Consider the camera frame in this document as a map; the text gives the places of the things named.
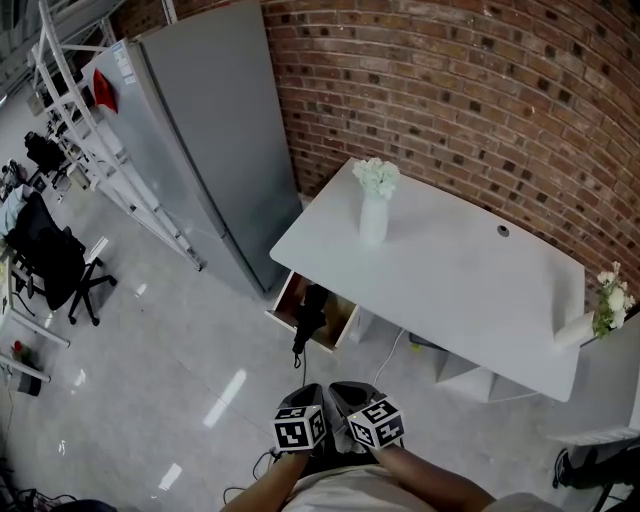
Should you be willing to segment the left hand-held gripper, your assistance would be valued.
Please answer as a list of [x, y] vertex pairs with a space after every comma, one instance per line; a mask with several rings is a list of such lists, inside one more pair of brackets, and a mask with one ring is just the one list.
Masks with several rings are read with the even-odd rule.
[[280, 452], [313, 450], [326, 436], [320, 384], [302, 386], [279, 404], [271, 422], [276, 449]]

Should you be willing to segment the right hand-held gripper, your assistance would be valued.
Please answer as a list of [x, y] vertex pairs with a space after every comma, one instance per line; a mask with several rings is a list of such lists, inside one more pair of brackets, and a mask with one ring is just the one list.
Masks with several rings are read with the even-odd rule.
[[[383, 449], [404, 437], [398, 403], [371, 384], [335, 382], [329, 385], [329, 394], [338, 413], [347, 416], [352, 436], [365, 448]], [[356, 412], [357, 406], [366, 407]]]

